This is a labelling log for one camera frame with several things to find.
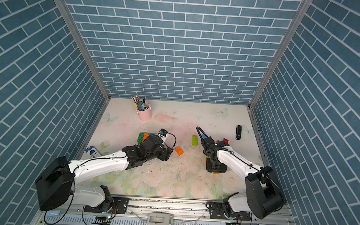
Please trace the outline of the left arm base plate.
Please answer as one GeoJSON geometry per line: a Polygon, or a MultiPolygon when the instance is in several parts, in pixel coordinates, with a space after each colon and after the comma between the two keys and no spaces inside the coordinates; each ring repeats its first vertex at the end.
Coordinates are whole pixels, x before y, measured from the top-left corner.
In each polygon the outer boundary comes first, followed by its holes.
{"type": "Polygon", "coordinates": [[[83,210],[86,213],[125,214],[128,204],[129,198],[127,197],[113,197],[112,202],[105,200],[97,207],[85,205],[83,210]]]}

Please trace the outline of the lime green lego brick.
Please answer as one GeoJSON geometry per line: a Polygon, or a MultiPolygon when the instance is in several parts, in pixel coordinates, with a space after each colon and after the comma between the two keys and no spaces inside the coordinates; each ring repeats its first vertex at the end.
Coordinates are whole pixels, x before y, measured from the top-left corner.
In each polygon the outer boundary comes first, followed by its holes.
{"type": "Polygon", "coordinates": [[[192,136],[192,146],[198,145],[198,136],[192,136]]]}

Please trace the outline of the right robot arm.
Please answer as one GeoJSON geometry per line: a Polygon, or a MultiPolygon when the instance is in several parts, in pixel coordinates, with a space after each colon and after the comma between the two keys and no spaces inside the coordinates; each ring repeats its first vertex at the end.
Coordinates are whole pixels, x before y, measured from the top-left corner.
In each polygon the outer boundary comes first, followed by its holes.
{"type": "Polygon", "coordinates": [[[238,154],[227,142],[215,142],[200,127],[196,127],[196,130],[203,154],[207,157],[206,170],[224,174],[231,169],[245,181],[245,195],[234,193],[223,200],[222,209],[228,218],[248,211],[264,219],[282,209],[286,197],[276,172],[270,166],[260,167],[238,154]]]}

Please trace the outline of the dark green lego brick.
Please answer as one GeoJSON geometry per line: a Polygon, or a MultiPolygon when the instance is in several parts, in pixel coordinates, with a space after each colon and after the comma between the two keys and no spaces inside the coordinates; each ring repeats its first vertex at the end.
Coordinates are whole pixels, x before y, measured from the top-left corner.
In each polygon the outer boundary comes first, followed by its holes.
{"type": "Polygon", "coordinates": [[[140,144],[140,143],[143,142],[143,140],[144,140],[144,134],[145,134],[145,133],[143,133],[143,132],[139,133],[138,139],[137,139],[138,144],[140,144]]]}

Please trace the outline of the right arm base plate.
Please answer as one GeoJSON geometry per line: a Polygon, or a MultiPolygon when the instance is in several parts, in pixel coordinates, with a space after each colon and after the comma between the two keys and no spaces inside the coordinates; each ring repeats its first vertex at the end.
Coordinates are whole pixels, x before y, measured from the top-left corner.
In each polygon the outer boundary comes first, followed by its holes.
{"type": "Polygon", "coordinates": [[[240,211],[240,212],[233,212],[229,209],[227,205],[224,203],[218,202],[207,202],[205,204],[206,208],[209,211],[210,219],[227,219],[227,220],[244,220],[244,221],[251,221],[251,212],[248,211],[240,211]]]}

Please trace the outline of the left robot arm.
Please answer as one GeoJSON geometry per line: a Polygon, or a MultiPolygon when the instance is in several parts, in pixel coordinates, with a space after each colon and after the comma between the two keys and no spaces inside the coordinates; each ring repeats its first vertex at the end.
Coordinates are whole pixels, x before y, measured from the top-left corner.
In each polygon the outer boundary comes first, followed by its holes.
{"type": "Polygon", "coordinates": [[[126,146],[106,156],[72,161],[64,156],[56,158],[35,181],[39,209],[47,212],[64,204],[83,204],[97,212],[111,212],[115,207],[114,199],[107,186],[90,188],[81,187],[80,183],[103,174],[140,167],[153,159],[167,161],[174,151],[166,144],[171,136],[161,129],[137,145],[126,146]]]}

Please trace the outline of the orange lego brick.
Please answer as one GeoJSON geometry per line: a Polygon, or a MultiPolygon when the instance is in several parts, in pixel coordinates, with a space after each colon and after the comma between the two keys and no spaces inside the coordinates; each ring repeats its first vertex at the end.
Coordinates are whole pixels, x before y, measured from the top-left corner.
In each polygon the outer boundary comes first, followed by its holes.
{"type": "Polygon", "coordinates": [[[143,141],[146,140],[148,136],[150,136],[150,133],[144,133],[144,135],[143,135],[143,141]]]}

